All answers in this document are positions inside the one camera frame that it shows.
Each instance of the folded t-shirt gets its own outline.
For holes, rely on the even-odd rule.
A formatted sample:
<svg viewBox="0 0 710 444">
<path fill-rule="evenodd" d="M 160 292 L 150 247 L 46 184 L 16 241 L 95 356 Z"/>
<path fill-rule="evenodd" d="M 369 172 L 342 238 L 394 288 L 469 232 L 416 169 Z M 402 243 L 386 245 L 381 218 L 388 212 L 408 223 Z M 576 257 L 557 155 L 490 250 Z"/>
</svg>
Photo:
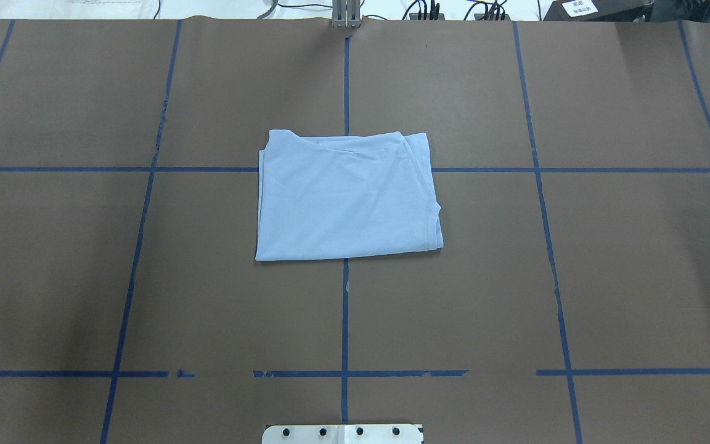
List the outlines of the folded t-shirt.
<svg viewBox="0 0 710 444">
<path fill-rule="evenodd" d="M 259 152 L 257 261 L 357 258 L 443 247 L 425 134 L 301 138 Z"/>
</svg>

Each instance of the white label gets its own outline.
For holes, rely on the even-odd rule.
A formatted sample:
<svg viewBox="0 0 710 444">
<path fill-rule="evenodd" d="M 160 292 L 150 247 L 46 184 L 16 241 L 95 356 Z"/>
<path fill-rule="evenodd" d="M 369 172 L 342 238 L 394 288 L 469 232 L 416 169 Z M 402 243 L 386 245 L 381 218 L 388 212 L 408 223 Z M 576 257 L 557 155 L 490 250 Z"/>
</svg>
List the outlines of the white label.
<svg viewBox="0 0 710 444">
<path fill-rule="evenodd" d="M 574 2 L 563 3 L 563 8 L 569 17 L 580 17 L 599 12 L 591 0 L 574 0 Z"/>
</svg>

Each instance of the metal bracket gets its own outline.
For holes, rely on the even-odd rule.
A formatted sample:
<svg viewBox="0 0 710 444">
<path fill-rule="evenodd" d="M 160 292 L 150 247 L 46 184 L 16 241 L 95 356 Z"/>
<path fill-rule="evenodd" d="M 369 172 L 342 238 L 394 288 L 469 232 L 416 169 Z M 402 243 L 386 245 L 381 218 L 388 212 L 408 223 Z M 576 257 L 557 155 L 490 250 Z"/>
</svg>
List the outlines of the metal bracket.
<svg viewBox="0 0 710 444">
<path fill-rule="evenodd" d="M 270 426 L 262 434 L 262 444 L 423 444 L 423 426 L 417 424 Z"/>
<path fill-rule="evenodd" d="M 361 27 L 361 0 L 333 0 L 334 28 Z"/>
</svg>

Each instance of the black cable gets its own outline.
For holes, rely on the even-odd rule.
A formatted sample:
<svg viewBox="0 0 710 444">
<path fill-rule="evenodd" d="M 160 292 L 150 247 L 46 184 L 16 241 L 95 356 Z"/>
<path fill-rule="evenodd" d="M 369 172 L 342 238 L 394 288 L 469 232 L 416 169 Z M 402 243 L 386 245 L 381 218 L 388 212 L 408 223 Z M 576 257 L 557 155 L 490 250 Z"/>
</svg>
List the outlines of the black cable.
<svg viewBox="0 0 710 444">
<path fill-rule="evenodd" d="M 270 14 L 273 14 L 273 11 L 275 11 L 276 6 L 279 5 L 279 0 L 273 0 L 273 2 L 270 5 L 270 9 L 267 11 L 263 12 L 259 17 L 257 17 L 258 20 L 262 20 L 265 17 L 269 16 Z"/>
<path fill-rule="evenodd" d="M 484 15 L 487 15 L 487 11 L 489 11 L 489 3 L 486 2 L 473 2 L 473 5 L 470 6 L 470 9 L 467 10 L 467 14 L 465 14 L 465 18 L 462 19 L 464 22 L 467 20 L 467 17 L 470 17 L 470 11 L 472 11 L 476 6 L 478 5 L 484 5 Z"/>
<path fill-rule="evenodd" d="M 279 6 L 281 6 L 281 8 L 312 8 L 312 7 L 316 6 L 318 8 L 333 9 L 333 6 L 323 5 L 322 3 L 306 3 L 305 5 L 282 5 L 281 3 L 279 3 Z"/>
<path fill-rule="evenodd" d="M 407 10 L 405 11 L 405 15 L 402 16 L 402 20 L 407 19 L 407 14 L 409 14 L 409 11 L 412 9 L 412 6 L 415 6 L 416 3 L 418 4 L 418 14 L 420 19 L 420 14 L 422 13 L 422 9 L 420 8 L 420 3 L 423 3 L 423 5 L 426 5 L 426 0 L 415 0 L 414 2 L 410 3 L 409 6 L 407 6 Z"/>
<path fill-rule="evenodd" d="M 465 14 L 465 18 L 462 19 L 463 22 L 464 20 L 467 20 L 467 17 L 470 17 L 470 12 L 473 11 L 473 8 L 475 8 L 478 5 L 484 5 L 484 16 L 477 20 L 491 20 L 492 22 L 498 22 L 499 20 L 505 20 L 505 8 L 503 5 L 505 5 L 505 2 L 508 0 L 504 0 L 503 3 L 498 3 L 497 1 L 495 2 L 474 2 L 472 6 L 470 6 L 470 9 L 467 10 L 467 14 Z"/>
</svg>

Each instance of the paper sheet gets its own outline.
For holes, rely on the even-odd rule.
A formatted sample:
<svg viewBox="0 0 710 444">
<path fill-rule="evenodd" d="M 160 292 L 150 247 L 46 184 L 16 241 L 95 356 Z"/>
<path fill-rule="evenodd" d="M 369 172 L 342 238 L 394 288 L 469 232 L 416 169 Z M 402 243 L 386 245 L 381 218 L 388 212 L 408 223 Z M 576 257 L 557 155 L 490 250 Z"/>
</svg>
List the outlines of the paper sheet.
<svg viewBox="0 0 710 444">
<path fill-rule="evenodd" d="M 158 0 L 56 0 L 51 18 L 152 18 L 157 10 Z"/>
<path fill-rule="evenodd" d="M 591 0 L 574 0 L 574 2 L 563 3 L 562 6 L 566 9 L 569 17 L 580 17 L 599 12 Z"/>
</svg>

